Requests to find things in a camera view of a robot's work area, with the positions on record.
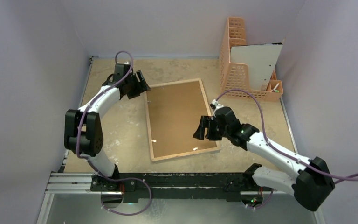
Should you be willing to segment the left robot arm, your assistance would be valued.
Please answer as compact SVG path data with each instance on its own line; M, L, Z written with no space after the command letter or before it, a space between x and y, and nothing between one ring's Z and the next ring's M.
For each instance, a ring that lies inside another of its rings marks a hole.
M101 120L124 96L132 99L145 91L150 91L150 87L142 72L134 71L131 62L117 63L114 72L89 102L65 113L64 147L86 160L96 174L103 177L102 185L109 191L119 188L120 177L117 165L103 151Z

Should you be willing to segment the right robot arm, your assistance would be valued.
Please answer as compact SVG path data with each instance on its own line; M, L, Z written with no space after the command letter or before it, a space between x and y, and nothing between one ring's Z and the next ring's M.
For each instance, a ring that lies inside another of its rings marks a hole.
M279 168L276 171L258 166L244 175L243 184L249 190L258 186L274 188L292 195L307 210L317 211L335 188L323 159L310 159L266 140L258 128L241 123L230 107L217 108L212 116L201 116L193 137L210 141L226 138L234 146L261 156Z

